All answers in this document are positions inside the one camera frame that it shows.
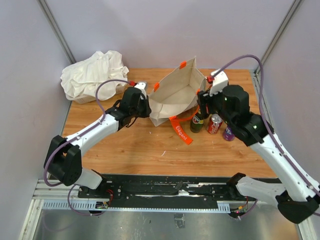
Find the red cola can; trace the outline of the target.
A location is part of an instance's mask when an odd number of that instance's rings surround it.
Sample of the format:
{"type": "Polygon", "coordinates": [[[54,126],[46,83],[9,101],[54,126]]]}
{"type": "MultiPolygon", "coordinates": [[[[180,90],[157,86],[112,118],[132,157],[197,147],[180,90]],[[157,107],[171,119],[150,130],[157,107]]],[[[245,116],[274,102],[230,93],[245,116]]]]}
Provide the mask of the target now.
{"type": "Polygon", "coordinates": [[[218,114],[212,114],[207,125],[207,132],[214,135],[218,132],[223,123],[222,118],[218,114]]]}

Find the green bottle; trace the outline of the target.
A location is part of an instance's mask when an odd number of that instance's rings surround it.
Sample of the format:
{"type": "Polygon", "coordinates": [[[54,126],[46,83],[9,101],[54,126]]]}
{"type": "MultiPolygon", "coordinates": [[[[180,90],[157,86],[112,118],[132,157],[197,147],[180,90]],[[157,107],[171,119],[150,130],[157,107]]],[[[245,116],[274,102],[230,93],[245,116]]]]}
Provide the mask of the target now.
{"type": "Polygon", "coordinates": [[[192,117],[190,121],[190,130],[193,133],[199,133],[204,126],[204,117],[200,110],[192,117]]]}

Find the canvas tote bag orange handles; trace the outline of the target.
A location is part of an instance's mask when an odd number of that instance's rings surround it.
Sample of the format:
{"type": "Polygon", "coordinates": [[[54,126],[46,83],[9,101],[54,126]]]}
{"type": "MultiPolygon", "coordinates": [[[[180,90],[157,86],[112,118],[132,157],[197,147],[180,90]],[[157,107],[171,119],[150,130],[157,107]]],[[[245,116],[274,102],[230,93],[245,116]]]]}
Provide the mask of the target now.
{"type": "Polygon", "coordinates": [[[197,69],[196,58],[181,62],[170,74],[157,82],[148,95],[151,122],[158,127],[170,121],[180,139],[190,145],[193,140],[185,133],[181,122],[192,117],[178,118],[178,115],[198,104],[197,93],[205,87],[205,76],[197,69]]]}

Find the purple soda can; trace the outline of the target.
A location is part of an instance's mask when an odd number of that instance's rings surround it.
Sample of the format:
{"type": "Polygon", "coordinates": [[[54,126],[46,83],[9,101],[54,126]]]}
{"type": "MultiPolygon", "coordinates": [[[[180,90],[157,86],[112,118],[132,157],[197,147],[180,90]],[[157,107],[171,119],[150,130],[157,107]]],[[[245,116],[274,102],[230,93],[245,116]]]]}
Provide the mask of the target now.
{"type": "Polygon", "coordinates": [[[232,132],[231,127],[228,125],[222,133],[222,137],[226,141],[233,141],[235,139],[235,135],[232,132]]]}

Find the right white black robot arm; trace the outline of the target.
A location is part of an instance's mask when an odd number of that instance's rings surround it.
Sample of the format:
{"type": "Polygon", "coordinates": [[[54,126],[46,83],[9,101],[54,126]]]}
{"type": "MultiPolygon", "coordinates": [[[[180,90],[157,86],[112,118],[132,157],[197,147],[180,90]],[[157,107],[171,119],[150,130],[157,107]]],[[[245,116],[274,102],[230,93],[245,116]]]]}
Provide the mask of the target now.
{"type": "Polygon", "coordinates": [[[300,224],[320,207],[320,184],[312,179],[290,154],[276,144],[277,134],[261,115],[250,111],[249,94],[239,85],[228,85],[217,93],[199,91],[198,105],[206,118],[218,114],[231,132],[258,153],[277,175],[280,183],[266,183],[243,173],[227,182],[226,193],[232,200],[251,197],[275,206],[290,222],[300,224]]]}

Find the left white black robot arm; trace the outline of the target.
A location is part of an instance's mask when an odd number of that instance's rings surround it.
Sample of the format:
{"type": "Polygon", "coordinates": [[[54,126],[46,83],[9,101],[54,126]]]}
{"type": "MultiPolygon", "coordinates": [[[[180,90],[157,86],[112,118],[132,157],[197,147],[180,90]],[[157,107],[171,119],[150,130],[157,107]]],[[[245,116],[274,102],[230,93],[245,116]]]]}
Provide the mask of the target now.
{"type": "Polygon", "coordinates": [[[51,174],[65,186],[84,186],[96,198],[103,197],[107,193],[107,185],[99,173],[82,166],[82,157],[107,136],[124,127],[129,128],[138,118],[150,116],[146,89],[147,84],[143,81],[128,87],[122,99],[103,110],[96,121],[67,137],[55,136],[45,159],[44,174],[51,174]]]}

